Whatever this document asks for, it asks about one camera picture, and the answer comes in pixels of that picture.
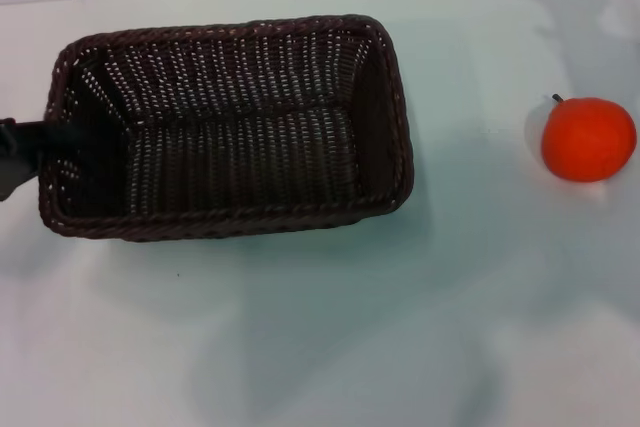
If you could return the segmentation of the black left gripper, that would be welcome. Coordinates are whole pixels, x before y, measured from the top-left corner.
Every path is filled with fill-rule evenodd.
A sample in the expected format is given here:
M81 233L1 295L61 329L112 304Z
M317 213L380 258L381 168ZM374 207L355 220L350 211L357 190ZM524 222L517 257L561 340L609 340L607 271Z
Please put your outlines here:
M59 153L79 146L79 130L71 125L51 122L17 123L0 120L0 202L7 200L22 184L38 175L39 162L16 154L20 152Z

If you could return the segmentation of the dark brown woven rectangular basket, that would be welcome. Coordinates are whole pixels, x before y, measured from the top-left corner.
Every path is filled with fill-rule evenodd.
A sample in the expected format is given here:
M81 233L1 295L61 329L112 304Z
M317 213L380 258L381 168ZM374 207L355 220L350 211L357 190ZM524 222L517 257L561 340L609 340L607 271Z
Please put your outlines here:
M414 184L394 46L363 15L90 35L60 52L44 118L88 138L41 164L41 218L67 237L333 228Z

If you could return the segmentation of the orange round fruit with stem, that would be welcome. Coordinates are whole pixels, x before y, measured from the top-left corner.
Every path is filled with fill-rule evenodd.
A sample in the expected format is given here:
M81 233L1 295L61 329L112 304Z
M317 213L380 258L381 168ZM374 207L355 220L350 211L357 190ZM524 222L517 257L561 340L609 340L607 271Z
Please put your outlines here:
M627 110L596 97L554 94L552 99L541 136L542 160L552 174L571 182L600 182L626 166L637 145Z

